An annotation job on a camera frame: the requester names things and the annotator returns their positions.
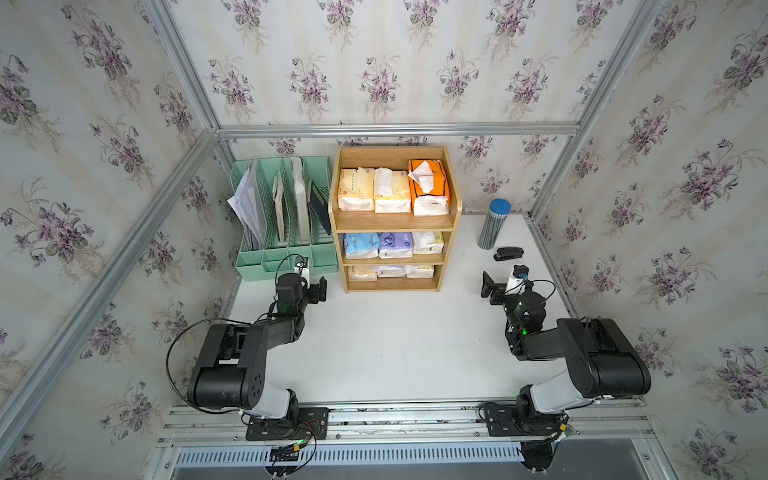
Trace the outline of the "light blue tissue pack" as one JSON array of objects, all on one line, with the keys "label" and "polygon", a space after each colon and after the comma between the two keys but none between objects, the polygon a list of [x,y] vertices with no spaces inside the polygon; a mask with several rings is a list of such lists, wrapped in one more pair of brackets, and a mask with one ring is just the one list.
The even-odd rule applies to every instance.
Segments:
[{"label": "light blue tissue pack", "polygon": [[375,232],[345,233],[343,236],[345,259],[373,259],[379,256],[380,238]]}]

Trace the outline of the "orange tissue pack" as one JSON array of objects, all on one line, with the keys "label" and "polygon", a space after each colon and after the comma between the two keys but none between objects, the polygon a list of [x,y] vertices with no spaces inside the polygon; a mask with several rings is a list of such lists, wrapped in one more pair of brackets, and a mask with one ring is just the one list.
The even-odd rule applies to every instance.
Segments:
[{"label": "orange tissue pack", "polygon": [[408,161],[412,213],[416,217],[445,216],[450,213],[451,192],[440,160]]}]

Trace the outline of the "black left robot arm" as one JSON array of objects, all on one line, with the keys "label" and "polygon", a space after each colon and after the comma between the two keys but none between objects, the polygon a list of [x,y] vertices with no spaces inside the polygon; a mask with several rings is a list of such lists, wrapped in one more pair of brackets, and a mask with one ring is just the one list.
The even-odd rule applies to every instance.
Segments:
[{"label": "black left robot arm", "polygon": [[168,347],[199,325],[208,327],[186,389],[167,373],[171,389],[190,408],[208,415],[236,413],[248,441],[291,440],[300,446],[327,436],[329,410],[302,407],[297,394],[267,380],[270,350],[295,343],[305,327],[309,305],[327,299],[327,280],[311,283],[300,273],[285,273],[275,284],[276,299],[255,321],[214,317],[189,325]]}]

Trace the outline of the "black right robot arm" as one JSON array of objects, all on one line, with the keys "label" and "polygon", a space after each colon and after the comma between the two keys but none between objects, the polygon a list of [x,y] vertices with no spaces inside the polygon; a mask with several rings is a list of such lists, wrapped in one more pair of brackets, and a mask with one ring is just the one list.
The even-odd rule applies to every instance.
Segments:
[{"label": "black right robot arm", "polygon": [[567,412],[604,398],[642,396],[651,388],[645,361],[612,319],[560,318],[543,327],[548,298],[534,290],[527,268],[513,282],[482,274],[480,296],[503,308],[504,334],[519,361],[565,361],[565,370],[523,386],[513,405],[486,402],[478,414],[492,437],[558,438],[567,429]]}]

